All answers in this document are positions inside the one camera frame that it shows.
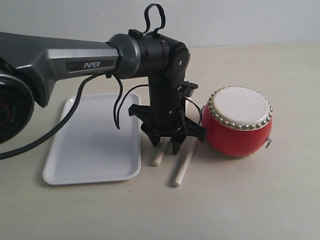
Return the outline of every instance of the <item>piper logo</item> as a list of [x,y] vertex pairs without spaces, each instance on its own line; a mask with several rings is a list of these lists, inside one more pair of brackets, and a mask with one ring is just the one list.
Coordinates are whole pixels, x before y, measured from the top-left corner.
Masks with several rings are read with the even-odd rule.
[[83,69],[95,69],[95,68],[99,68],[100,66],[100,62],[99,61],[95,61],[95,62],[86,62],[83,66]]

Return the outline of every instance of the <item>drum hook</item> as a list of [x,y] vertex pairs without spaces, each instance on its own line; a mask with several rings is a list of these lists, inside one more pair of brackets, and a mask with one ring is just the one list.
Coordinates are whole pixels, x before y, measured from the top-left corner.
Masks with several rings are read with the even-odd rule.
[[265,146],[265,148],[267,149],[269,147],[269,145],[271,144],[272,140],[270,137],[268,137],[265,141],[268,142],[268,144]]

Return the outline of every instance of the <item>robotic arm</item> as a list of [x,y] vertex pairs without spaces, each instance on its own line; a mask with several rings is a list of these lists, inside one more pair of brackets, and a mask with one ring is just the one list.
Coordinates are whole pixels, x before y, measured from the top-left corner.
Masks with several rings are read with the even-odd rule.
[[[153,6],[161,26],[149,32]],[[130,29],[108,42],[0,32],[0,143],[27,125],[35,102],[48,105],[56,81],[97,74],[148,78],[150,106],[133,104],[128,113],[143,122],[141,130],[153,146],[170,137],[177,154],[187,136],[203,142],[206,130],[185,114],[185,100],[198,88],[185,81],[190,53],[184,43],[158,33],[165,26],[159,4],[149,5],[144,16],[145,32]]]

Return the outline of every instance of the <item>drumhead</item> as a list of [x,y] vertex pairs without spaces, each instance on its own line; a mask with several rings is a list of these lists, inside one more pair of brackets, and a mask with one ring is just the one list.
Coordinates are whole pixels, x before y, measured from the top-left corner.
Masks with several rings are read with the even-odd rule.
[[240,86],[218,90],[210,98],[209,108],[217,121],[238,130],[262,128],[272,116],[271,105],[261,94]]

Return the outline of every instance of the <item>white drumhead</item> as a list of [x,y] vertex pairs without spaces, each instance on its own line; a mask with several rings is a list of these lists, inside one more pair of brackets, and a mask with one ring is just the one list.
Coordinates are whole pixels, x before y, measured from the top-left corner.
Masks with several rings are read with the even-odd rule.
[[239,86],[230,86],[219,90],[212,97],[214,113],[225,125],[256,125],[263,127],[269,119],[270,106],[266,99],[256,91]]

